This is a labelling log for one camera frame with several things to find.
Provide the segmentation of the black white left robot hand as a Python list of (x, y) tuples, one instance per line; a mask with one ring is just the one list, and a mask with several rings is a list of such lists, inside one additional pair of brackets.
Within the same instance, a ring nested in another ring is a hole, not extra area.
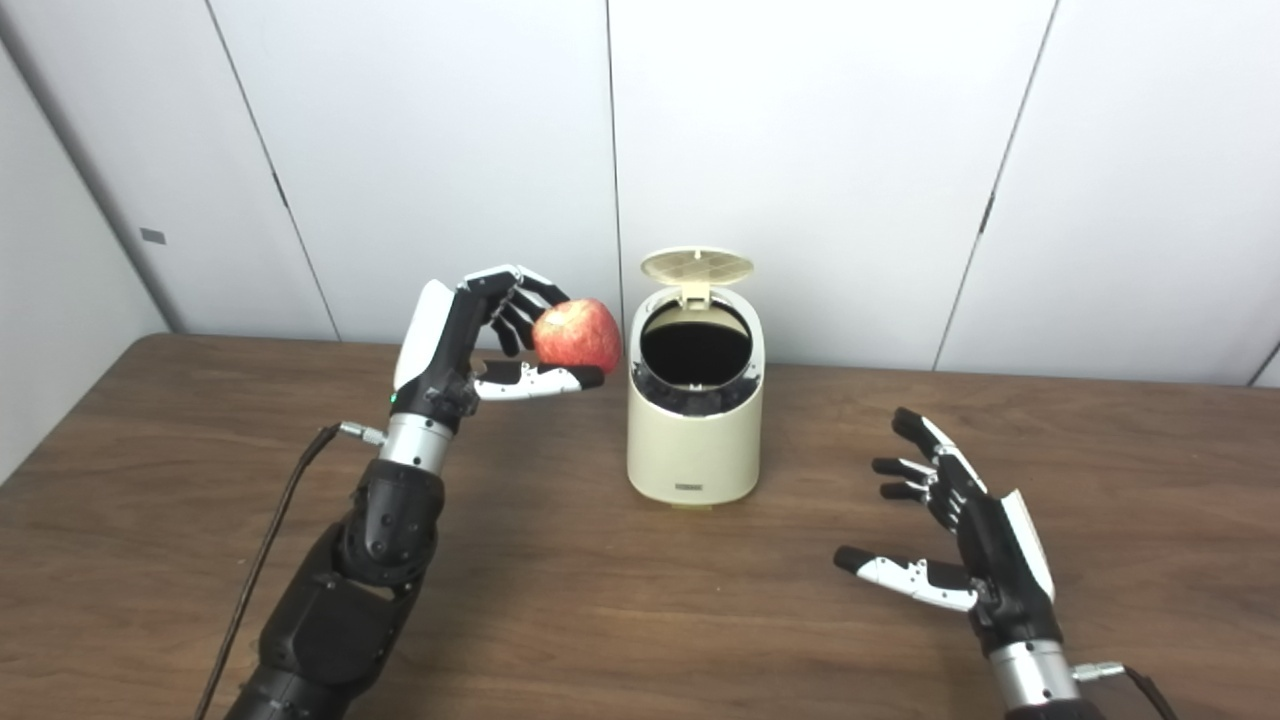
[(392, 415), (457, 430), (483, 401), (591, 389), (620, 364), (620, 327), (600, 301), (572, 300), (521, 265), (428, 282), (399, 350)]

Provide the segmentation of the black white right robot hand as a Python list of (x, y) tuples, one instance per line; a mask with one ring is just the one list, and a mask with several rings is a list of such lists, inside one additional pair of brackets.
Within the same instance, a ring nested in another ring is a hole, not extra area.
[(911, 561), (845, 544), (835, 551), (835, 566), (916, 602), (966, 614), (986, 655), (1010, 644), (1062, 642), (1053, 578), (1021, 493), (993, 495), (931, 419), (899, 407), (891, 427), (923, 460), (874, 459), (873, 471), (888, 477), (882, 497), (925, 507), (955, 538), (960, 561)]

